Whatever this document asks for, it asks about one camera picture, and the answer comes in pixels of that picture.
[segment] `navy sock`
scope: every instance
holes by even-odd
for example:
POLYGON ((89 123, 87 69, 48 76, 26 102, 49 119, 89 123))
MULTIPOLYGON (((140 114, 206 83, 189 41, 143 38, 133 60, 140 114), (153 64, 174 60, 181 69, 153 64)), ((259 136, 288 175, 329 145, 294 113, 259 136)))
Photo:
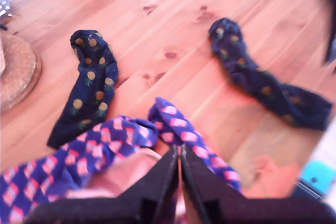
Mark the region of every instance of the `navy sock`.
POLYGON ((118 78, 111 47, 96 30, 78 30, 70 38, 79 59, 79 77, 47 145, 59 148, 105 121, 118 78))
POLYGON ((317 130, 327 128, 332 104, 317 94, 278 82, 268 71, 255 64, 235 22, 220 19, 212 24, 209 34, 212 50, 235 84, 292 125, 317 130))

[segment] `round woven mat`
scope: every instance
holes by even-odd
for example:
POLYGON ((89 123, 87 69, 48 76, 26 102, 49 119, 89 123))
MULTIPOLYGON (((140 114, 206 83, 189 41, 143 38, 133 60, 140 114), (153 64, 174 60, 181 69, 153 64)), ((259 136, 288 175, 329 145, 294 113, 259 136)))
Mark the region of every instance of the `round woven mat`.
POLYGON ((6 68, 1 75, 1 112, 7 111, 35 87, 42 62, 36 51, 23 39, 14 35, 1 35, 6 68))

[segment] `teal object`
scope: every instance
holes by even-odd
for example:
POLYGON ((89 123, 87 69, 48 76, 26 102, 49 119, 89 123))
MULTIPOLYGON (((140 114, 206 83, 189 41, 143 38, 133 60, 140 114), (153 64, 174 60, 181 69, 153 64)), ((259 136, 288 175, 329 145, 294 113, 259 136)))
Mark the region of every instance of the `teal object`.
POLYGON ((300 179, 317 193, 325 195, 336 179, 336 169, 320 161, 310 161, 303 168, 300 179))

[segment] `wooden floorboard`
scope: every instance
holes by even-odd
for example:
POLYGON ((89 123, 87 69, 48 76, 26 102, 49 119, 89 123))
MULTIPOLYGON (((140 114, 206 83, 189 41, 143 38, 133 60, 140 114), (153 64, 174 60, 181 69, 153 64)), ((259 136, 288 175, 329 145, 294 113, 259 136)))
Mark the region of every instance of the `wooden floorboard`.
POLYGON ((333 66, 321 64, 329 10, 326 0, 13 0, 4 33, 31 43, 43 72, 33 92, 1 115, 1 171, 52 152, 46 142, 78 76, 69 38, 77 29, 96 29, 120 71, 108 119, 146 119, 155 97, 164 97, 239 171, 248 197, 283 197, 322 132, 285 124, 233 85, 207 31, 222 17, 235 20, 260 66, 335 102, 333 66), (267 158, 287 179, 257 179, 267 158))

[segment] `pink and blue patterned sock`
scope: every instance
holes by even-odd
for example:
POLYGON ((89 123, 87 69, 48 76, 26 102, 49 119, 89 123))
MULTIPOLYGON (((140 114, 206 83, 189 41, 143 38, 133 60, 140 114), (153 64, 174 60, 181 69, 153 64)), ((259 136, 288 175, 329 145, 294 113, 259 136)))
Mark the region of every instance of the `pink and blue patterned sock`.
POLYGON ((332 104, 317 94, 278 82, 253 62, 240 27, 222 18, 211 25, 212 50, 232 81, 294 126, 325 130, 332 104))
POLYGON ((52 155, 2 173, 2 223, 21 221, 39 204, 63 197, 69 189, 85 187, 93 174, 140 147, 154 147, 159 135, 169 145, 188 145, 209 169, 240 190, 239 175, 204 144, 201 135, 174 105, 157 98, 149 121, 118 116, 97 124, 52 155))
POLYGON ((78 30, 70 38, 79 59, 79 77, 47 145, 59 148, 105 121, 118 78, 111 47, 96 30, 78 30))

